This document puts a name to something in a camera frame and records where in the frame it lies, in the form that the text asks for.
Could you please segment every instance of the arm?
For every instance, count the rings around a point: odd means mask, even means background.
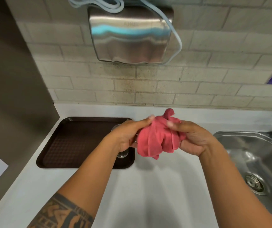
[[[153,116],[127,121],[109,133],[73,176],[43,206],[28,228],[91,227],[117,154],[136,146],[137,131]]]
[[[272,228],[272,215],[248,188],[222,146],[195,123],[168,122],[172,130],[186,132],[180,149],[199,156],[220,228]]]

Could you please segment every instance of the person's left hand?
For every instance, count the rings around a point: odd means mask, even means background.
[[[135,142],[137,131],[146,126],[149,126],[154,118],[155,116],[151,115],[148,118],[137,122],[128,120],[111,131],[109,136],[118,140],[119,152],[125,151],[129,147],[137,148],[137,142]]]

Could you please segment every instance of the tattoo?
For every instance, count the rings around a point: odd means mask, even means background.
[[[66,197],[55,193],[28,228],[91,228],[94,218]]]

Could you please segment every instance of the countertop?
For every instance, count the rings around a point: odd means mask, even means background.
[[[60,119],[0,201],[0,228],[25,228],[76,169],[40,169],[36,159],[59,122],[70,116],[162,115],[166,108],[55,104]],[[270,131],[272,111],[173,108],[175,117],[198,123],[211,133]],[[216,228],[204,174],[195,156],[177,150],[158,160],[141,157],[125,170],[112,170],[92,228]]]

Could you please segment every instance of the power cord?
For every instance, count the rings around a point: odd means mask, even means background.
[[[95,4],[99,7],[101,7],[103,10],[115,14],[115,13],[119,13],[123,10],[124,8],[124,1],[123,0],[114,0],[116,2],[116,4],[110,4],[107,3],[104,0],[68,0],[70,5],[74,8],[79,8],[83,5],[88,5],[88,4]],[[158,13],[167,23],[167,25],[169,26],[169,28],[172,30],[173,34],[175,35],[178,43],[179,43],[179,49],[172,55],[172,57],[169,58],[169,60],[165,63],[163,63],[163,65],[168,64],[177,54],[179,54],[179,52],[182,50],[182,42],[181,39],[178,35],[178,33],[176,32],[174,26],[172,25],[172,23],[170,22],[170,20],[167,18],[167,16],[156,6],[154,6],[153,4],[149,3],[146,0],[140,0],[143,4],[145,4],[147,7],[151,8],[153,11],[155,11],[156,13]]]

